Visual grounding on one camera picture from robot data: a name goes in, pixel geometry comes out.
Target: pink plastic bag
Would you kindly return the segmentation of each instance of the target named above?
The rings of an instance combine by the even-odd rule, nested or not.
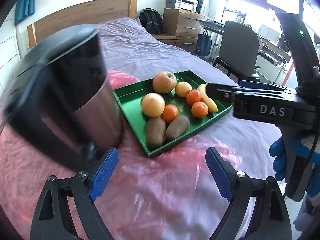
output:
[[[113,89],[137,81],[126,73],[114,70],[108,73]],[[193,136],[167,153],[149,159],[125,124],[124,139],[118,147],[118,165],[104,194],[95,201],[113,237],[116,240],[161,239],[170,222],[192,204],[200,170],[209,172],[205,164],[208,147],[216,147],[235,168],[242,161],[232,149],[208,135]],[[44,182],[52,174],[59,179],[74,175],[42,155],[6,125],[0,135],[3,185],[0,203],[25,239],[29,239],[34,208]],[[87,239],[73,198],[69,203],[78,235]]]

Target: headboard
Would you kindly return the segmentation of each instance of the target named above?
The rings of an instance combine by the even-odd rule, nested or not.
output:
[[[107,20],[137,16],[138,0],[94,0],[76,4],[30,24],[27,27],[30,47],[44,38],[78,24],[97,24]]]

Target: kiwi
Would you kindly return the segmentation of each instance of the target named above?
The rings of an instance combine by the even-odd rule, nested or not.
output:
[[[165,136],[168,141],[172,141],[184,134],[190,127],[188,117],[179,115],[168,126]]]
[[[161,118],[150,118],[146,126],[146,144],[155,149],[162,146],[165,136],[165,121]]]

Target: banana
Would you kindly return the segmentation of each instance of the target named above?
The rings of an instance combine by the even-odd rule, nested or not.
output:
[[[207,84],[201,84],[200,86],[198,86],[198,90],[201,93],[202,99],[201,101],[204,102],[209,109],[209,112],[214,114],[218,112],[218,107],[216,105],[216,103],[207,96],[206,92],[205,92],[205,87],[207,86]]]

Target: green tray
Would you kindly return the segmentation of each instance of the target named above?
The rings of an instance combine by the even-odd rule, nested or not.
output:
[[[199,85],[206,83],[203,79],[198,77],[190,70],[175,73],[175,76],[177,77],[178,82],[186,81],[192,86],[193,89],[197,89]],[[154,92],[155,91],[152,88],[152,79],[124,86],[115,89],[113,92],[119,106],[121,107],[125,117],[133,129],[133,132],[137,136],[148,157],[154,157],[165,151],[168,151],[175,145],[197,134],[210,124],[216,122],[231,110],[231,104],[214,100],[218,107],[218,113],[209,113],[206,117],[197,119],[191,114],[191,106],[187,103],[186,99],[175,95],[174,90],[167,94],[161,94],[166,105],[173,104],[177,106],[180,112],[179,114],[183,114],[189,118],[190,127],[182,136],[167,144],[164,144],[158,149],[150,151],[146,145],[145,135],[145,127],[149,118],[142,113],[140,101],[141,98],[146,94]]]

